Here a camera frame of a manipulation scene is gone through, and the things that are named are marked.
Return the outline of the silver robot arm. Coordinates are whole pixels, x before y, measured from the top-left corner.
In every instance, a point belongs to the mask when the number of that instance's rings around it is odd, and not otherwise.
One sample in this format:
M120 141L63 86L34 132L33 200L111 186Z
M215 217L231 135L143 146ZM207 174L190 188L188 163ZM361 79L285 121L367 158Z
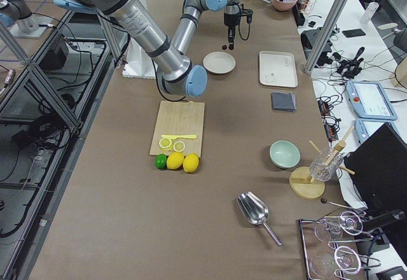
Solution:
M228 28L228 48L234 48L235 29L242 17L252 21L253 11L240 0L184 0L183 14L173 38L169 38L149 15L140 0L53 0L67 10L101 12L113 17L158 66L158 86L171 95L198 97L207 86L204 67L194 65L186 55L191 39L205 11L224 12Z
M25 0L1 0L1 24L16 38L39 38L45 31Z

